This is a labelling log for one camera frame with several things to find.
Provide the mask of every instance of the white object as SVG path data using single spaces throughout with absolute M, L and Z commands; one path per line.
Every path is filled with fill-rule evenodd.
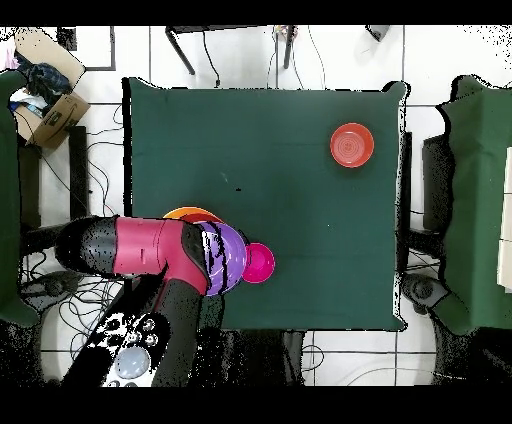
M 512 289 L 512 242 L 500 240 L 498 255 L 498 284 Z
M 0 41 L 0 72 L 5 69 L 16 69 L 19 64 L 14 57 L 16 43 L 14 37 L 9 37 L 5 41 Z
M 507 149 L 507 165 L 505 166 L 505 193 L 512 193 L 512 147 Z
M 44 101 L 41 96 L 32 96 L 25 92 L 25 88 L 20 88 L 18 91 L 12 94 L 10 98 L 11 102 L 28 103 L 38 109 L 44 109 L 48 104 Z
M 149 369 L 149 365 L 149 354 L 139 346 L 122 350 L 116 358 L 117 375 L 124 380 L 140 377 Z

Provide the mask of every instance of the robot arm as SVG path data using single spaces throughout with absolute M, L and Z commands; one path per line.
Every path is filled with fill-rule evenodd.
M 65 267 L 104 277 L 142 276 L 100 320 L 63 387 L 186 384 L 201 297 L 210 284 L 202 234 L 184 221 L 117 216 L 65 227 L 55 246 Z
M 209 277 L 201 227 L 174 219 L 88 217 L 68 224 L 57 239 L 57 260 L 103 277 L 151 274 L 165 267 L 165 284 L 181 280 L 205 295 Z

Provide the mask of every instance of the green fabric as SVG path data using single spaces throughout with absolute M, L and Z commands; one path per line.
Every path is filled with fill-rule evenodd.
M 225 295 L 223 328 L 402 329 L 393 284 L 403 83 L 384 93 L 130 86 L 133 215 L 202 207 L 275 255 L 267 282 Z M 375 140 L 358 169 L 329 149 L 347 122 Z
M 16 124 L 9 98 L 26 84 L 17 71 L 0 73 L 0 319 L 22 326 L 39 321 L 37 312 L 18 297 L 20 264 L 20 181 Z
M 458 82 L 442 106 L 455 158 L 452 220 L 444 238 L 444 278 L 453 292 L 435 308 L 455 334 L 478 327 L 512 328 L 512 295 L 497 284 L 506 149 L 512 146 L 512 92 Z

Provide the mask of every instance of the white floor tile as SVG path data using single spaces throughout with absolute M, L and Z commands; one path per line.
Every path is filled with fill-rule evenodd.
M 425 386 L 432 382 L 436 355 L 398 354 L 397 386 Z
M 412 303 L 404 296 L 400 299 L 400 316 L 408 324 L 398 333 L 399 352 L 435 352 L 434 327 L 429 315 L 414 312 Z
M 77 26 L 76 41 L 77 49 L 71 53 L 85 67 L 110 67 L 111 44 L 109 26 Z
M 364 25 L 311 25 L 329 89 L 381 90 L 401 79 L 402 26 L 391 26 L 377 43 Z M 201 33 L 182 34 L 180 47 L 196 70 L 191 76 L 165 36 L 164 27 L 151 28 L 151 82 L 160 87 L 213 88 L 215 74 L 204 51 Z M 206 33 L 206 44 L 217 69 L 221 88 L 275 88 L 275 51 L 272 26 Z M 279 38 L 279 88 L 298 89 L 293 67 L 284 69 L 285 40 Z M 305 89 L 322 89 L 323 73 L 307 25 L 300 25 L 294 41 L 297 73 Z
M 325 353 L 317 386 L 393 386 L 394 354 Z
M 119 105 L 92 105 L 87 114 L 80 121 L 80 125 L 84 125 L 87 128 L 87 132 L 90 134 L 87 136 L 87 144 L 89 146 L 93 143 L 100 142 L 88 150 L 88 158 L 108 176 L 109 187 L 106 204 L 110 206 L 114 213 L 123 215 L 124 148 L 123 146 L 101 144 L 101 142 L 122 144 L 124 133 L 121 129 L 97 134 L 105 129 L 122 128 L 122 125 L 114 122 L 114 113 L 115 121 L 122 122 L 123 115 Z M 99 183 L 101 183 L 103 190 L 106 190 L 107 180 L 105 176 L 91 164 L 89 164 L 88 171 L 99 181 L 96 181 L 92 177 L 89 179 L 89 190 L 92 191 L 89 196 L 90 212 L 94 215 L 103 216 L 103 192 Z M 112 212 L 106 209 L 105 214 L 111 216 Z
M 445 124 L 443 117 L 434 107 L 408 107 L 405 114 L 405 129 L 412 132 L 411 210 L 423 212 L 423 142 L 444 134 Z M 411 213 L 411 227 L 422 229 L 423 215 Z
M 263 88 L 274 51 L 272 26 L 207 31 L 206 46 L 221 88 Z M 217 79 L 206 55 L 202 33 L 180 34 L 178 44 L 196 75 L 188 73 L 165 35 L 151 27 L 151 82 L 159 87 L 214 88 Z
M 412 87 L 407 103 L 448 101 L 459 75 L 507 84 L 512 80 L 511 31 L 501 25 L 406 25 L 405 80 Z
M 402 79 L 401 25 L 391 25 L 380 43 L 364 25 L 310 25 L 310 30 L 324 64 L 327 88 L 381 90 L 390 81 Z M 307 25 L 299 26 L 295 58 L 305 88 L 320 89 L 322 69 Z
M 41 352 L 41 367 L 46 381 L 62 380 L 73 364 L 69 352 Z
M 123 77 L 149 80 L 149 27 L 116 26 L 115 71 L 87 71 L 75 92 L 89 103 L 121 102 Z
M 395 333 L 387 331 L 315 331 L 315 345 L 323 351 L 394 352 Z

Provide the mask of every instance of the cable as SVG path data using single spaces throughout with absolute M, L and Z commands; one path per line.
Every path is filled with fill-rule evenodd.
M 215 72 L 215 75 L 217 75 L 217 81 L 215 81 L 215 88 L 218 88 L 220 86 L 220 77 L 219 77 L 219 73 L 217 72 L 217 69 L 215 69 L 215 66 L 213 66 L 213 62 L 210 57 L 210 53 L 208 53 L 208 48 L 206 47 L 206 34 L 204 31 L 203 31 L 203 45 L 204 45 L 204 51 L 206 52 L 206 56 L 208 56 L 208 60 L 210 61 L 210 65 L 213 69 L 213 72 Z
M 87 173 L 89 174 L 89 176 L 91 176 L 94 180 L 96 180 L 96 182 L 98 183 L 98 185 L 100 186 L 101 188 L 101 192 L 103 194 L 102 196 L 102 199 L 103 199 L 103 216 L 105 217 L 105 208 L 108 208 L 108 210 L 112 213 L 112 215 L 115 215 L 114 211 L 111 209 L 110 206 L 108 206 L 106 204 L 106 200 L 107 200 L 107 193 L 105 192 L 105 190 L 103 189 L 103 186 L 101 185 L 100 183 L 100 180 L 98 180 L 94 175 L 92 175 L 89 171 L 87 171 Z
M 425 268 L 431 268 L 432 271 L 434 271 L 436 274 L 438 273 L 437 270 L 434 269 L 433 264 L 429 264 L 425 259 L 423 259 L 420 255 L 418 255 L 416 252 L 409 250 L 410 253 L 412 253 L 414 256 L 416 256 L 420 261 L 422 261 L 426 267 Z
M 103 284 L 102 289 L 97 289 L 98 286 Z M 101 279 L 100 281 L 96 282 L 89 282 L 84 283 L 79 286 L 79 289 L 71 295 L 69 299 L 64 300 L 59 305 L 59 316 L 62 319 L 62 321 L 71 329 L 76 331 L 76 334 L 71 339 L 71 343 L 69 346 L 69 353 L 72 358 L 72 360 L 75 360 L 76 355 L 80 352 L 82 347 L 87 342 L 87 338 L 91 335 L 93 332 L 95 326 L 97 323 L 101 320 L 102 316 L 104 315 L 105 311 L 108 309 L 111 301 L 114 299 L 114 296 L 110 295 L 111 288 L 115 285 L 122 285 L 117 280 L 109 280 L 109 279 Z M 82 290 L 85 286 L 93 286 L 91 288 L 88 288 L 86 290 Z M 92 295 L 91 299 L 83 299 L 85 295 Z M 98 305 L 98 308 L 92 309 L 88 312 L 80 312 L 80 309 L 75 304 L 74 301 L 81 302 L 85 305 Z M 77 328 L 74 325 L 71 325 L 63 316 L 63 307 L 67 306 L 68 311 L 70 314 L 76 316 L 78 318 L 78 322 L 83 327 L 82 329 Z M 84 317 L 96 314 L 94 318 L 90 322 L 85 322 Z M 78 349 L 74 348 L 75 340 L 77 337 L 81 336 L 81 347 Z
M 107 207 L 107 208 L 110 210 L 110 212 L 112 212 L 112 215 L 115 215 L 114 211 L 113 211 L 113 210 L 110 208 L 110 206 L 108 206 L 108 205 L 107 205 L 107 203 L 106 203 L 106 202 L 107 202 L 108 189 L 109 189 L 109 187 L 110 187 L 110 182 L 109 182 L 109 180 L 108 180 L 108 176 L 107 176 L 107 174 L 106 174 L 104 171 L 102 171 L 98 166 L 96 166 L 94 163 L 92 163 L 89 159 L 87 159 L 87 162 L 89 162 L 89 163 L 90 163 L 92 166 L 94 166 L 98 171 L 100 171 L 100 172 L 105 176 L 105 179 L 107 180 L 107 188 L 106 188 L 106 190 L 103 190 L 103 186 L 101 185 L 101 183 L 100 183 L 100 182 L 99 182 L 95 177 L 93 177 L 93 175 L 89 172 L 89 175 L 90 175 L 91 177 L 93 177 L 93 178 L 98 182 L 98 184 L 99 184 L 99 185 L 100 185 L 100 187 L 101 187 L 101 191 L 103 192 L 103 216 L 105 216 L 105 207 Z
M 272 67 L 272 59 L 274 59 L 274 56 L 276 55 L 276 52 L 274 51 L 274 53 L 272 53 L 272 56 L 270 57 L 270 62 L 268 64 L 268 72 L 267 72 L 267 88 L 270 88 L 268 86 L 268 80 L 269 80 L 269 77 L 270 77 L 270 68 Z
M 32 131 L 32 128 L 30 127 L 30 124 L 29 124 L 29 123 L 28 123 L 28 121 L 27 121 L 27 118 L 25 118 L 22 114 L 20 114 L 20 113 L 19 113 L 19 112 L 17 112 L 17 111 L 14 111 L 14 113 L 16 113 L 17 115 L 21 116 L 21 117 L 25 120 L 25 122 L 26 122 L 26 124 L 27 124 L 27 126 L 28 126 L 28 129 L 30 130 L 30 132 L 31 132 L 31 134 L 32 134 L 32 139 L 34 139 L 34 132 Z M 78 196 L 70 190 L 70 188 L 66 185 L 66 183 L 65 183 L 64 181 L 62 181 L 62 179 L 61 179 L 61 178 L 59 177 L 59 175 L 55 172 L 55 170 L 52 168 L 52 166 L 48 163 L 48 161 L 46 160 L 46 158 L 43 156 L 43 154 L 42 154 L 42 153 L 40 154 L 40 157 L 41 157 L 41 158 L 46 162 L 46 164 L 48 165 L 48 167 L 50 168 L 50 170 L 51 170 L 51 171 L 53 172 L 53 174 L 57 177 L 57 179 L 62 183 L 62 185 L 63 185 L 64 187 L 66 187 L 66 189 L 69 191 L 69 193 L 70 193 L 70 194 L 72 194 L 72 195 L 75 197 L 75 199 L 76 199 L 76 200 L 78 200 L 78 202 L 79 202 L 79 203 L 80 203 L 80 204 L 81 204 L 81 205 L 82 205 L 82 206 L 87 210 L 87 209 L 88 209 L 88 208 L 87 208 L 87 206 L 86 206 L 86 205 L 84 205 L 84 203 L 83 203 L 83 202 L 78 198 Z
M 41 253 L 44 257 L 43 257 L 43 259 L 42 259 L 40 262 L 38 262 L 37 264 L 35 264 L 35 265 L 32 267 L 32 269 L 30 270 L 30 278 L 32 278 L 32 280 L 35 280 L 35 279 L 36 279 L 36 278 L 34 277 L 34 272 L 35 272 L 36 268 L 37 268 L 39 265 L 41 265 L 42 263 L 44 263 L 44 262 L 46 261 L 46 259 L 47 259 L 46 253 L 45 253 L 44 251 L 41 251 L 41 252 L 39 252 L 39 253 Z
M 304 90 L 304 86 L 302 85 L 302 81 L 300 80 L 299 73 L 297 72 L 297 66 L 295 65 L 295 49 L 293 48 L 292 43 L 292 59 L 293 59 L 293 69 L 295 70 L 295 75 L 297 75 L 297 79 L 299 80 L 300 88 Z
M 313 40 L 313 36 L 311 35 L 311 28 L 309 28 L 309 25 L 308 25 L 308 32 L 309 32 L 309 38 L 311 38 L 311 42 L 313 43 L 313 47 L 315 48 L 316 50 L 316 54 L 318 56 L 318 59 L 320 59 L 320 64 L 322 65 L 322 73 L 324 75 L 324 87 L 323 89 L 325 90 L 326 87 L 325 87 L 325 69 L 324 69 L 324 62 L 322 61 L 322 57 L 320 56 L 320 53 L 318 52 L 318 49 L 316 48 L 316 44 L 315 44 L 315 41 Z
M 307 346 L 304 346 L 304 347 L 302 348 L 302 352 L 304 352 L 304 350 L 306 350 L 306 348 L 308 348 L 308 347 L 313 347 L 313 348 L 315 348 L 315 349 L 318 349 L 318 350 L 319 350 L 319 352 L 320 352 L 320 353 L 321 353 L 321 355 L 322 355 L 322 360 L 320 361 L 320 363 L 319 363 L 318 365 L 315 365 L 315 366 L 314 366 L 314 367 L 312 367 L 312 368 L 304 369 L 304 370 L 302 370 L 302 372 L 309 372 L 309 371 L 316 370 L 320 365 L 322 365 L 322 364 L 323 364 L 324 359 L 325 359 L 325 353 L 324 353 L 324 351 L 323 351 L 322 349 L 320 349 L 317 345 L 314 345 L 314 344 L 309 344 L 309 345 L 307 345 Z
M 109 131 L 119 131 L 119 130 L 122 130 L 124 129 L 124 127 L 121 127 L 121 128 L 108 128 L 106 130 L 101 130 L 101 131 L 98 131 L 97 133 L 86 133 L 87 135 L 100 135 L 104 132 L 109 132 Z
M 123 125 L 122 122 L 118 122 L 116 121 L 116 113 L 117 111 L 119 110 L 119 108 L 122 106 L 122 104 L 120 104 L 119 106 L 117 106 L 116 110 L 114 111 L 114 115 L 112 115 L 112 120 L 114 121 L 115 124 L 119 124 L 119 125 Z M 106 130 L 101 130 L 101 131 L 98 131 L 97 133 L 86 133 L 87 135 L 100 135 L 104 132 L 108 132 L 108 131 L 119 131 L 119 130 L 122 130 L 124 127 L 121 127 L 121 128 L 108 128 Z
M 96 144 L 110 144 L 112 146 L 124 146 L 123 143 L 112 143 L 110 141 L 96 141 L 95 143 L 89 144 L 87 150 L 89 150 L 92 146 L 96 146 Z
M 275 28 L 276 26 L 275 25 L 272 25 L 272 41 L 273 41 L 273 45 L 274 45 L 274 52 L 272 53 L 272 56 L 270 56 L 270 61 L 268 63 L 268 71 L 267 71 L 267 88 L 270 88 L 269 87 L 269 77 L 270 77 L 270 68 L 272 67 L 272 59 L 274 59 L 274 56 L 276 55 L 276 49 L 275 49 L 275 42 L 276 42 L 276 39 L 274 38 L 274 34 L 275 34 Z
M 41 154 L 41 158 L 46 162 L 46 164 L 48 165 L 48 168 L 50 168 L 50 170 L 53 172 L 53 175 L 55 175 L 57 177 L 57 179 L 62 183 L 62 185 L 64 187 L 66 187 L 66 189 L 69 191 L 69 194 L 73 195 L 74 198 L 76 200 L 78 200 L 78 202 L 85 208 L 85 210 L 88 210 L 89 208 L 86 205 L 84 205 L 84 202 L 82 202 L 80 200 L 80 198 L 75 193 L 73 193 L 71 191 L 71 189 L 66 185 L 66 183 L 64 181 L 62 181 L 62 179 L 58 176 L 58 174 L 55 172 L 55 170 L 52 168 L 52 166 L 48 163 L 48 161 L 46 160 L 46 158 L 42 154 Z
M 426 373 L 429 373 L 429 374 L 432 374 L 432 375 L 437 375 L 439 377 L 444 377 L 444 378 L 450 378 L 450 379 L 453 379 L 453 380 L 455 380 L 455 379 L 456 380 L 466 380 L 466 378 L 464 378 L 464 377 L 455 377 L 455 376 L 452 376 L 452 375 L 445 375 L 445 374 L 438 373 L 436 371 L 422 370 L 422 369 L 419 369 L 419 368 L 382 367 L 382 368 L 376 368 L 374 370 L 370 370 L 370 371 L 364 372 L 363 374 L 361 374 L 361 375 L 357 376 L 356 378 L 354 378 L 350 383 L 347 384 L 347 386 L 350 386 L 351 384 L 354 384 L 361 377 L 364 377 L 365 375 L 371 374 L 372 372 L 385 371 L 385 370 L 390 370 L 390 371 L 391 370 L 398 370 L 398 371 L 426 372 Z

